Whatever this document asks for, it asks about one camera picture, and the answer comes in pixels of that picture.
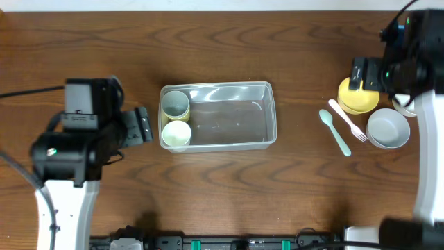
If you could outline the white plastic bowl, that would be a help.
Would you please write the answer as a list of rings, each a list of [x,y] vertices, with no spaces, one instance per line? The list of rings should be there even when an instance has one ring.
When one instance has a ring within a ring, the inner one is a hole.
[[[416,112],[414,108],[414,101],[407,105],[409,100],[410,96],[407,94],[396,94],[392,99],[392,104],[393,107],[402,115],[406,117],[415,117]]]

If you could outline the yellow plastic cup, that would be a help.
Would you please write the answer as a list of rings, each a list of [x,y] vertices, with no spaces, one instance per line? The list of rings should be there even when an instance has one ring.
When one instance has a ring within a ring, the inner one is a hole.
[[[186,111],[179,116],[172,116],[168,115],[163,108],[160,108],[160,123],[161,125],[166,125],[169,122],[172,121],[182,121],[182,122],[188,122],[190,118],[190,107],[187,107]]]

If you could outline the grey plastic bowl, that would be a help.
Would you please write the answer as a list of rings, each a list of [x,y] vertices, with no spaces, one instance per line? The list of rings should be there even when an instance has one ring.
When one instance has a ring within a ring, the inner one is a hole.
[[[366,135],[381,149],[397,149],[407,143],[411,129],[407,119],[398,111],[381,108],[368,118]]]

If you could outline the yellow plastic bowl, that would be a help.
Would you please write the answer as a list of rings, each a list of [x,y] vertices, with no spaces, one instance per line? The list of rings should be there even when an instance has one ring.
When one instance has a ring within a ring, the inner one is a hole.
[[[338,88],[337,101],[340,107],[351,115],[359,115],[373,110],[379,103],[379,93],[364,90],[362,86],[358,90],[349,89],[350,79],[345,78]]]

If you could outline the grey plastic cup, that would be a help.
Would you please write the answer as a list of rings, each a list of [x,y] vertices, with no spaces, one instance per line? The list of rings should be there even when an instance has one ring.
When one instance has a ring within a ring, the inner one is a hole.
[[[190,102],[187,95],[181,91],[167,92],[161,100],[161,108],[172,116],[182,115],[187,107],[190,107]]]

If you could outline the mint green plastic spoon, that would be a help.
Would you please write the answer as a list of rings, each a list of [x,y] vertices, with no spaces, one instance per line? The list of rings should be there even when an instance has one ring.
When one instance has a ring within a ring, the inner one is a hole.
[[[343,138],[339,135],[339,133],[337,132],[337,130],[335,129],[334,125],[333,125],[333,118],[332,115],[326,111],[325,109],[320,109],[319,110],[319,116],[321,121],[329,127],[329,129],[332,132],[332,135],[334,136],[340,150],[342,151],[344,156],[351,156],[351,150],[348,147],[348,145],[345,143],[345,141],[343,140]]]

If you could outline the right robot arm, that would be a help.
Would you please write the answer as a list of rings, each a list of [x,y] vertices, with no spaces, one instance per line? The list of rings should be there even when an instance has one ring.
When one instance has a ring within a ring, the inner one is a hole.
[[[354,58],[350,89],[409,95],[420,132],[420,174],[414,219],[383,219],[374,247],[442,249],[443,11],[412,11],[403,25],[393,19],[379,36],[384,55]]]

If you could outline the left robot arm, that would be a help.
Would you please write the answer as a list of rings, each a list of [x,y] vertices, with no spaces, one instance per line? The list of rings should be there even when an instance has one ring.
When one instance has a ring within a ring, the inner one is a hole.
[[[103,166],[153,140],[147,110],[123,111],[123,102],[117,77],[67,79],[65,109],[31,147],[38,249],[87,249]]]

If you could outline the cream plastic cup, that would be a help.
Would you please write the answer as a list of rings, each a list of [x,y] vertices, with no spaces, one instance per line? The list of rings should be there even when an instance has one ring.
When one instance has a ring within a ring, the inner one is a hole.
[[[169,122],[162,130],[162,139],[167,146],[187,146],[191,142],[191,127],[183,121]]]

